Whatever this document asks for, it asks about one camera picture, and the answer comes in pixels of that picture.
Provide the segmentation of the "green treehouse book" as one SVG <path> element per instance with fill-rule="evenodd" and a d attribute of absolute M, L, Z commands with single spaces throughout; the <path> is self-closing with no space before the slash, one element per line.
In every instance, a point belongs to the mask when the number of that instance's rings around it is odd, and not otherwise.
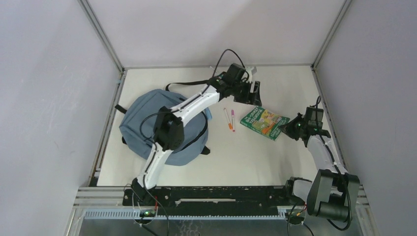
<path fill-rule="evenodd" d="M 260 106 L 253 108 L 240 120 L 240 124 L 246 128 L 273 141 L 276 141 L 282 132 L 279 127 L 289 122 L 290 118 Z"/>

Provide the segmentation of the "orange capped marker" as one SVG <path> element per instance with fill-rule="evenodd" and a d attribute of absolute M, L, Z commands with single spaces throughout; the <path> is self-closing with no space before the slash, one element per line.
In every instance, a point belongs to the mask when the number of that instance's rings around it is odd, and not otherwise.
<path fill-rule="evenodd" d="M 232 125 L 232 123 L 231 123 L 231 120 L 230 120 L 230 117 L 229 117 L 229 114 L 228 114 L 227 109 L 226 109 L 226 108 L 224 108 L 224 109 L 223 109 L 223 112 L 224 112 L 224 115 L 225 115 L 225 118 L 226 118 L 226 121 L 227 121 L 227 124 L 228 124 L 228 128 L 229 128 L 230 130 L 232 130 L 232 129 L 233 129 L 233 125 Z"/>

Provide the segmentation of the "blue eraser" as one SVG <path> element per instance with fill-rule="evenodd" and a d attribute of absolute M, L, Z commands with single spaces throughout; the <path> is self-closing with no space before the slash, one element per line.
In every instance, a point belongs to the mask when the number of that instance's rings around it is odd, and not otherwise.
<path fill-rule="evenodd" d="M 209 109 L 209 108 L 206 108 L 206 109 L 205 109 L 205 114 L 206 114 L 206 116 L 207 116 L 207 120 L 212 120 L 212 114 L 211 114 L 211 112 L 210 112 L 210 109 Z"/>

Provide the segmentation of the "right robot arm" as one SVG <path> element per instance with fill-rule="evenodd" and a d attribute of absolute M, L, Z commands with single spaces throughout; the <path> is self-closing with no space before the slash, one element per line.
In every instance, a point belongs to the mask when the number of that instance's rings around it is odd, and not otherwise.
<path fill-rule="evenodd" d="M 313 106 L 280 129 L 289 138 L 302 140 L 318 170 L 314 180 L 291 177 L 284 198 L 292 205 L 301 200 L 311 216 L 348 223 L 356 206 L 360 181 L 348 173 L 334 151 L 330 133 L 323 129 L 324 111 Z"/>

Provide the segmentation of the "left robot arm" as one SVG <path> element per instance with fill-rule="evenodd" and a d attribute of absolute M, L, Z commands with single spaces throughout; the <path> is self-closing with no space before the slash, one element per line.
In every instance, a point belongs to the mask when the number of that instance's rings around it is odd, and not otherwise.
<path fill-rule="evenodd" d="M 150 154 L 137 176 L 139 188 L 134 197 L 140 204 L 152 202 L 154 192 L 151 189 L 157 185 L 168 157 L 184 142 L 184 128 L 196 115 L 229 96 L 238 103 L 262 105 L 260 81 L 254 80 L 251 71 L 236 63 L 231 64 L 226 72 L 205 80 L 204 84 L 195 95 L 176 106 L 162 107 L 156 113 Z"/>

